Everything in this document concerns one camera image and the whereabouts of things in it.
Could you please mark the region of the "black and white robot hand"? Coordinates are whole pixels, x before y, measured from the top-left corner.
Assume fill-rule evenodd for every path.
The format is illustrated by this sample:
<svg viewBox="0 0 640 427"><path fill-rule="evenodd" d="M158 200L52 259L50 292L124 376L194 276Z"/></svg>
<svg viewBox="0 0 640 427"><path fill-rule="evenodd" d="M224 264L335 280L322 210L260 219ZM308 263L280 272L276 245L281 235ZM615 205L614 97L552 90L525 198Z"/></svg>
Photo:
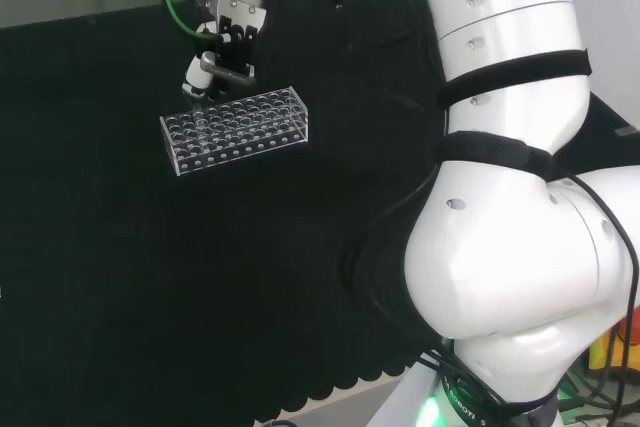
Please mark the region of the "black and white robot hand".
<svg viewBox="0 0 640 427"><path fill-rule="evenodd" d="M224 99L255 84L255 51L266 20L266 10L246 0L207 0L205 7L209 19L196 29L182 84L193 101Z"/></svg>

